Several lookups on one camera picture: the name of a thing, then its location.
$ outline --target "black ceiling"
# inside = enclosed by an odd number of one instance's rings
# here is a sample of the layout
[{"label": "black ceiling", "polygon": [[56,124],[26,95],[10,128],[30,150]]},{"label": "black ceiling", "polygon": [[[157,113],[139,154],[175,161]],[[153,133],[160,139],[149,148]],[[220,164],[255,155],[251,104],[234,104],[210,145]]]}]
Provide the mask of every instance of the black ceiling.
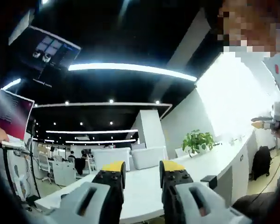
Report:
[{"label": "black ceiling", "polygon": [[[124,2],[129,3],[123,13]],[[199,1],[187,0],[49,0],[35,15],[32,25],[80,46],[82,50],[73,63],[129,63],[166,68],[200,6]],[[208,22],[215,23],[212,17],[208,17]],[[222,43],[217,41],[217,35],[209,32],[187,65],[178,71],[200,77],[220,51]],[[64,71],[47,67],[42,77],[51,82],[52,88],[23,75],[22,82],[11,91],[35,100],[38,105],[66,100],[72,103],[107,102],[112,98],[116,102],[153,103],[160,100],[174,108],[194,89],[191,81],[165,77],[171,85],[159,98],[151,99],[154,87],[164,76],[125,70]],[[2,83],[10,79],[4,77]],[[58,139],[59,135],[48,135],[45,131],[130,129],[139,109],[151,108],[47,107],[33,109],[32,117],[40,124],[37,127],[40,139],[48,136]],[[157,109],[159,114],[164,112],[164,108]],[[114,122],[113,126],[110,126],[110,120]],[[114,138],[122,140],[126,135],[117,134]],[[74,140],[74,136],[61,137]],[[110,135],[101,134],[95,138],[108,140]]]}]

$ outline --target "potted plant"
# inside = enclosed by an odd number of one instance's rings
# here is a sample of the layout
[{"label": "potted plant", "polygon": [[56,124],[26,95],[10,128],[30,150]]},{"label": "potted plant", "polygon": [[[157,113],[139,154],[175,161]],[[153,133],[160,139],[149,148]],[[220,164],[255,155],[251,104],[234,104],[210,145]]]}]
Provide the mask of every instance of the potted plant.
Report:
[{"label": "potted plant", "polygon": [[182,142],[182,150],[185,151],[187,149],[190,155],[191,153],[204,153],[208,149],[212,150],[214,145],[213,136],[209,133],[200,133],[200,130],[193,130],[191,133],[187,133],[185,139]]}]

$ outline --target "bag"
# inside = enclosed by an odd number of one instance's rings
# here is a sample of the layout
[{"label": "bag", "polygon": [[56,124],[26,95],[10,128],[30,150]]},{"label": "bag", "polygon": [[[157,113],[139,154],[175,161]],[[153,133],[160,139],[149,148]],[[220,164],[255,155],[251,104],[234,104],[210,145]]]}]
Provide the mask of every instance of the bag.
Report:
[{"label": "bag", "polygon": [[256,180],[261,175],[270,175],[271,154],[268,146],[261,146],[253,159],[252,178]]}]

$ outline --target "display screen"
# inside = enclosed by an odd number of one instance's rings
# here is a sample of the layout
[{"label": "display screen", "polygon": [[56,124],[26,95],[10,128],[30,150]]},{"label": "display screen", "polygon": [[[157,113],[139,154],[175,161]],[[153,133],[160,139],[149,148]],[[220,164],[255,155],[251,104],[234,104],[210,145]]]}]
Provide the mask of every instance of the display screen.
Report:
[{"label": "display screen", "polygon": [[29,26],[10,45],[13,56],[40,72],[46,66],[68,68],[81,48],[57,35]]}]

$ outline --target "ceiling light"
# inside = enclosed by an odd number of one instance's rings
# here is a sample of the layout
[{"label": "ceiling light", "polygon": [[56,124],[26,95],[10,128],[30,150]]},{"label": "ceiling light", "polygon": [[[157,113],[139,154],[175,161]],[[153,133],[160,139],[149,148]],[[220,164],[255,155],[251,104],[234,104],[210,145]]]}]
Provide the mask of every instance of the ceiling light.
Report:
[{"label": "ceiling light", "polygon": [[77,143],[77,144],[103,144],[103,143],[120,143],[120,142],[133,142],[136,139],[129,139],[129,140],[112,140],[112,141],[66,141],[65,143]]},{"label": "ceiling light", "polygon": [[14,85],[19,84],[20,82],[21,82],[21,79],[18,78],[18,79],[16,79],[16,80],[12,81],[11,83],[7,84],[6,86],[4,86],[2,89],[3,89],[3,90],[7,90],[8,88],[10,88],[10,87],[12,87],[12,86],[14,86]]},{"label": "ceiling light", "polygon": [[12,87],[12,86],[14,86],[14,85],[19,84],[20,82],[21,82],[21,79],[18,78],[18,79],[16,79],[16,80],[12,81],[10,84],[7,84],[6,86],[4,86],[2,89],[3,89],[3,90],[7,90],[8,88],[10,88],[10,87]]},{"label": "ceiling light", "polygon": [[112,134],[112,133],[134,133],[134,132],[138,132],[138,130],[131,129],[131,130],[96,131],[96,132],[46,131],[46,133],[55,133],[55,134]]},{"label": "ceiling light", "polygon": [[143,71],[154,74],[173,76],[177,78],[187,79],[195,82],[197,80],[194,76],[189,76],[180,72],[171,71],[167,69],[160,69],[156,67],[137,65],[137,64],[123,64],[123,63],[89,63],[89,64],[72,64],[69,66],[69,71],[86,70],[86,69],[115,69],[115,70],[132,70]]}]

